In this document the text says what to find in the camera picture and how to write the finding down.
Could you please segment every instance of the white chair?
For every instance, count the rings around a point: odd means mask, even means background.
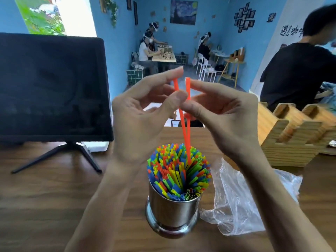
[[[198,64],[197,64],[197,69],[196,69],[196,75],[197,75],[198,67],[200,66],[201,68],[199,70],[199,76],[198,76],[198,78],[200,78],[202,67],[203,67],[203,60],[205,59],[204,59],[204,56],[200,53],[198,53],[197,56],[198,56]]]
[[[213,74],[215,74],[215,77],[213,79],[213,82],[215,82],[216,75],[217,75],[218,72],[221,72],[221,71],[216,71],[213,67],[211,67],[211,65],[209,65],[208,60],[204,59],[203,69],[202,69],[202,73],[201,73],[201,78],[202,78],[202,74],[204,73],[202,81],[204,81],[206,74],[208,74],[208,77],[209,77],[209,74],[211,73],[210,82],[212,80],[212,75]]]

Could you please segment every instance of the hand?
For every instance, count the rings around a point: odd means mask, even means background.
[[[165,122],[187,99],[187,92],[168,85],[183,75],[183,67],[148,76],[112,101],[113,157],[127,166],[145,163],[160,146]],[[159,108],[144,111],[151,102]]]
[[[191,80],[191,88],[203,94],[184,102],[181,109],[210,130],[225,155],[235,160],[249,148],[259,147],[255,95],[198,80]]]

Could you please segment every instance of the stainless steel cup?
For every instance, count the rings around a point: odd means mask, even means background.
[[[163,237],[176,239],[189,233],[199,218],[201,197],[176,202],[159,194],[149,182],[146,217],[152,229]]]

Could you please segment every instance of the wooden crate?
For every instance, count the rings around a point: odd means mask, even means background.
[[[336,117],[318,105],[281,103],[274,113],[258,105],[258,140],[272,166],[304,167],[334,138]]]

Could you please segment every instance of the black monitor screen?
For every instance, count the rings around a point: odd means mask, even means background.
[[[100,38],[0,33],[0,141],[112,141]]]

